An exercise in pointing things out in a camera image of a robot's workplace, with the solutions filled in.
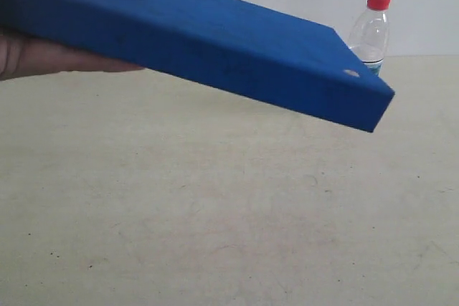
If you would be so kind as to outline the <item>person's hand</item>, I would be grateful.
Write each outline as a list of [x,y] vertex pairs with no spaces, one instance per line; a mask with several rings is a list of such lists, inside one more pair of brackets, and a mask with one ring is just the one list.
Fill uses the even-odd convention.
[[1,80],[140,69],[119,34],[127,0],[1,0]]

